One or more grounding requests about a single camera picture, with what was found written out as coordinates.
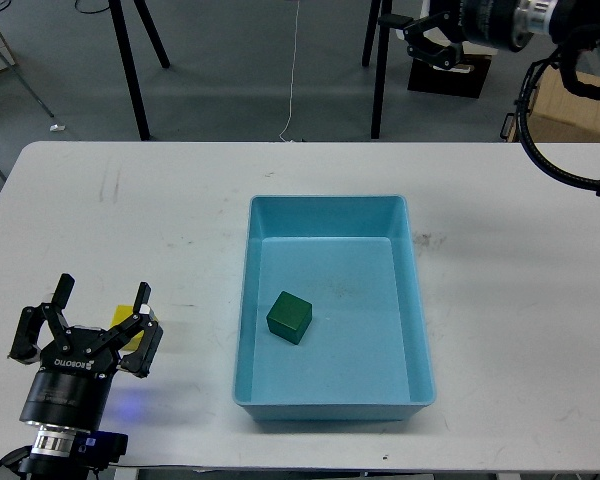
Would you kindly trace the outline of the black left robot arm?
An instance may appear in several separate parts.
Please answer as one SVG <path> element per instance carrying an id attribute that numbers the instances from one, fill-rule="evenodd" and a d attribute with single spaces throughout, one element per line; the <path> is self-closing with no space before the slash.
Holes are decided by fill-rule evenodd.
<path id="1" fill-rule="evenodd" d="M 75 284 L 60 276 L 51 298 L 23 308 L 11 359 L 39 366 L 20 414 L 35 441 L 0 459 L 19 479 L 85 479 L 125 455 L 128 437 L 100 430 L 114 376 L 148 376 L 163 335 L 142 282 L 131 313 L 108 329 L 71 326 L 63 311 Z"/>

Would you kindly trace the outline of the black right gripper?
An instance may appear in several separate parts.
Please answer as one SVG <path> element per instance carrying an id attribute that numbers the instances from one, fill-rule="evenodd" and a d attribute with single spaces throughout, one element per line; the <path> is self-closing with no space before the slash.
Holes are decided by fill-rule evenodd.
<path id="1" fill-rule="evenodd" d="M 450 70 L 464 58 L 462 43 L 467 38 L 463 26 L 464 0 L 430 0 L 427 17 L 414 19 L 397 14 L 380 15 L 377 23 L 380 27 L 400 30 L 408 44 L 407 53 L 413 59 L 428 65 Z M 451 42 L 443 46 L 423 34 L 438 28 Z"/>

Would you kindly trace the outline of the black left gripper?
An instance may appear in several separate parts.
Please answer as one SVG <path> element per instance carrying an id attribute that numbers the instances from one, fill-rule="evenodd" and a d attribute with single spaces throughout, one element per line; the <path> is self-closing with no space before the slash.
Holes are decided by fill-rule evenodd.
<path id="1" fill-rule="evenodd" d="M 63 273 L 49 301 L 23 308 L 8 357 L 22 364 L 40 360 L 40 371 L 85 378 L 108 377 L 117 368 L 138 378 L 147 377 L 163 335 L 149 306 L 150 285 L 139 284 L 131 314 L 107 331 L 68 326 L 63 310 L 72 290 L 73 277 Z M 41 350 L 38 340 L 44 324 L 53 340 Z M 121 357 L 119 351 L 137 335 L 141 336 L 137 347 Z"/>

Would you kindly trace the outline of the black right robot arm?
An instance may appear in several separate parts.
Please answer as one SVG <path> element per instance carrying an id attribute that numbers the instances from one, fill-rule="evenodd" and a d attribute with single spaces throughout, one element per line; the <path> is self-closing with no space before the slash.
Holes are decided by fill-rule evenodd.
<path id="1" fill-rule="evenodd" d="M 600 58 L 600 1 L 432 1 L 425 17 L 387 13 L 378 24 L 400 31 L 411 57 L 443 70 L 464 61 L 466 42 L 518 52 L 533 36 L 548 36 L 564 88 L 600 101 L 600 86 L 576 73 L 582 53 Z"/>

